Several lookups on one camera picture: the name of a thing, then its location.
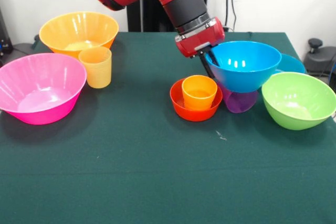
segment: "pink bowl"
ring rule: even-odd
[[[86,76],[84,66],[66,55],[14,60],[0,68],[0,109],[28,124],[56,122],[75,106]]]

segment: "bowl rim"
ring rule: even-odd
[[[71,12],[71,13],[64,13],[64,14],[61,14],[61,15],[58,15],[56,17],[53,17],[51,18],[50,20],[46,21],[40,28],[39,32],[38,32],[38,36],[39,36],[39,39],[40,41],[46,45],[47,47],[49,47],[48,44],[46,44],[41,36],[41,31],[48,25],[49,22],[53,21],[53,20],[56,20],[56,19],[59,19],[59,18],[62,18],[64,16],[68,16],[68,15],[73,15],[73,14],[84,14],[84,13],[90,13],[90,14],[99,14],[99,15],[102,15],[102,16],[105,16],[109,19],[111,19],[116,25],[117,25],[117,30],[115,31],[115,34],[108,40],[104,41],[103,43],[100,43],[97,45],[97,47],[101,47],[103,45],[105,45],[106,43],[110,42],[111,40],[115,39],[115,37],[117,36],[118,32],[119,32],[119,24],[118,22],[111,16],[109,15],[106,15],[106,14],[103,14],[103,13],[99,13],[99,12],[92,12],[92,11],[79,11],[79,12]],[[57,47],[53,47],[53,46],[50,46],[50,48],[53,48],[53,49],[56,49],[56,50],[59,50],[59,51],[67,51],[67,52],[80,52],[81,50],[65,50],[64,48],[57,48]]]
[[[174,84],[171,86],[170,91],[169,91],[169,95],[170,95],[170,99],[171,99],[171,101],[173,102],[173,104],[175,104],[175,105],[178,106],[179,108],[182,108],[183,110],[186,110],[186,111],[189,111],[189,112],[192,112],[192,113],[202,113],[202,112],[204,113],[204,112],[206,112],[206,111],[213,110],[214,108],[216,108],[217,106],[219,106],[219,105],[221,104],[221,102],[223,101],[223,92],[222,92],[222,90],[221,90],[220,88],[217,88],[217,91],[216,91],[216,93],[215,93],[215,97],[217,96],[217,93],[219,93],[219,97],[220,97],[220,99],[219,99],[219,101],[218,101],[216,104],[212,104],[211,107],[210,107],[210,109],[208,109],[208,110],[190,110],[190,109],[187,109],[187,108],[185,108],[185,107],[179,105],[179,104],[173,99],[173,97],[172,97],[172,91],[173,91],[173,88],[174,88],[179,82],[181,82],[181,89],[182,89],[182,83],[183,83],[183,81],[184,81],[186,78],[182,78],[182,79],[180,79],[180,80],[175,81]]]
[[[310,78],[310,79],[313,79],[313,80],[317,80],[317,81],[320,82],[322,85],[326,86],[327,89],[329,89],[329,91],[330,91],[331,93],[334,94],[334,98],[335,98],[335,101],[336,101],[336,94],[335,94],[335,92],[331,89],[331,87],[329,87],[326,83],[324,83],[323,81],[321,81],[321,80],[319,80],[319,79],[317,79],[317,78],[315,78],[315,77],[313,77],[313,76],[310,76],[310,75],[305,74],[305,73],[298,73],[298,72],[281,72],[281,73],[275,73],[275,74],[273,74],[273,75],[269,78],[269,80],[270,80],[271,78],[273,78],[274,76],[277,76],[277,75],[279,75],[279,74],[294,74],[294,75],[305,76],[305,78]],[[301,120],[301,121],[309,121],[309,122],[313,122],[313,121],[320,121],[320,120],[327,119],[328,117],[332,116],[333,113],[335,113],[335,111],[336,111],[336,103],[335,103],[335,108],[334,108],[333,112],[330,113],[328,116],[323,116],[323,117],[320,117],[320,118],[304,119],[304,118],[300,118],[300,117],[297,117],[297,116],[289,115],[289,114],[287,114],[287,113],[283,113],[283,112],[279,111],[277,108],[275,108],[275,107],[274,107],[274,106],[273,106],[273,105],[266,99],[266,97],[264,96],[264,85],[265,85],[269,80],[267,80],[267,81],[262,85],[262,87],[261,87],[262,98],[263,98],[263,100],[264,100],[265,102],[267,102],[267,104],[269,104],[274,110],[276,110],[278,113],[280,113],[280,114],[282,114],[282,115],[288,116],[288,117],[293,118],[293,119]]]
[[[209,57],[208,53],[206,54],[205,59],[206,59],[206,61],[208,62],[208,64],[214,66],[214,67],[217,68],[217,69],[224,70],[224,71],[227,71],[227,72],[232,72],[232,73],[246,73],[246,74],[247,74],[247,73],[256,73],[256,72],[266,71],[266,70],[272,69],[272,68],[274,68],[275,66],[278,66],[278,65],[280,64],[280,62],[281,62],[281,60],[282,60],[282,53],[280,53],[280,51],[279,51],[278,49],[276,49],[275,47],[273,47],[273,46],[271,46],[271,45],[268,45],[268,44],[266,44],[266,43],[257,42],[257,41],[249,41],[249,40],[234,40],[234,41],[223,42],[223,43],[221,43],[221,44],[219,44],[219,45],[217,45],[217,46],[220,46],[220,45],[223,45],[223,44],[235,44],[235,43],[246,43],[246,42],[248,42],[248,43],[250,43],[250,44],[260,44],[260,45],[264,45],[264,46],[267,46],[267,47],[269,47],[269,48],[274,49],[274,50],[278,53],[278,55],[280,56],[279,60],[277,61],[276,64],[274,64],[274,65],[272,65],[271,67],[268,67],[268,68],[264,68],[264,69],[260,69],[260,70],[253,70],[253,71],[241,71],[241,70],[230,70],[230,69],[225,69],[225,68],[221,68],[221,67],[219,67],[219,66],[213,64],[212,61],[208,60],[208,57]]]
[[[64,57],[64,58],[69,58],[70,60],[74,60],[76,63],[79,63],[80,68],[82,68],[84,70],[85,78],[83,78],[83,82],[80,85],[80,88],[78,89],[78,91],[75,94],[73,94],[70,98],[68,98],[67,100],[64,100],[61,104],[59,104],[57,106],[54,106],[54,107],[51,107],[51,108],[48,108],[48,109],[29,111],[29,112],[20,112],[20,111],[17,111],[17,110],[15,111],[15,110],[5,109],[5,108],[3,108],[0,105],[0,110],[6,111],[6,112],[9,112],[9,113],[18,113],[18,114],[32,114],[32,113],[38,113],[38,112],[48,111],[48,110],[54,109],[54,108],[56,108],[58,106],[61,106],[61,105],[65,104],[65,103],[67,103],[68,101],[72,100],[75,96],[77,96],[78,93],[81,92],[81,90],[83,89],[83,87],[84,87],[84,85],[86,83],[86,79],[87,79],[86,69],[85,69],[84,65],[82,63],[80,63],[77,59],[75,59],[74,57],[68,56],[68,55],[64,55],[64,54],[59,54],[59,53],[54,53],[54,52],[43,52],[43,53],[39,53],[39,54],[33,54],[33,55],[23,56],[21,58],[18,58],[16,60],[13,60],[13,61],[5,64],[3,67],[0,68],[0,73],[1,73],[1,71],[3,71],[3,69],[5,69],[7,66],[10,66],[11,64],[17,63],[19,61],[23,61],[23,60],[25,60],[27,58],[31,58],[33,56],[41,56],[41,55],[48,56],[48,57],[54,57],[55,55],[57,55],[57,57],[61,56],[61,57]]]
[[[297,58],[295,58],[295,57],[293,57],[292,55],[289,55],[289,54],[281,54],[281,61],[285,58],[290,59],[292,62],[299,63],[301,70],[304,70],[304,72],[296,72],[296,73],[307,73],[306,67],[304,66],[303,62],[300,59],[297,59]],[[293,72],[293,71],[282,71],[278,67],[277,67],[276,70],[279,70],[280,72]]]

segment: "black knob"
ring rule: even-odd
[[[323,42],[320,39],[312,38],[308,40],[308,44],[310,45],[311,48],[318,49],[323,45]]]

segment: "purple cup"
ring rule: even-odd
[[[217,82],[217,84],[222,90],[223,101],[225,102],[227,109],[232,113],[246,112],[257,102],[258,91],[250,93],[231,92],[224,88],[221,83]]]

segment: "white wall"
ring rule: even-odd
[[[285,31],[298,55],[318,37],[336,46],[336,0],[234,0],[236,31]],[[225,0],[209,0],[209,12],[225,20]],[[233,25],[230,12],[228,26]]]
[[[208,6],[224,22],[225,0],[209,0]],[[285,31],[301,57],[311,37],[336,45],[336,0],[235,0],[235,7],[236,31]],[[77,10],[109,14],[127,30],[125,10],[112,12],[97,0],[0,0],[0,8],[13,43],[33,41],[48,19]]]
[[[113,12],[98,0],[0,0],[0,8],[14,44],[33,42],[47,20],[78,10],[108,14],[117,20],[121,31],[128,30],[126,10]]]

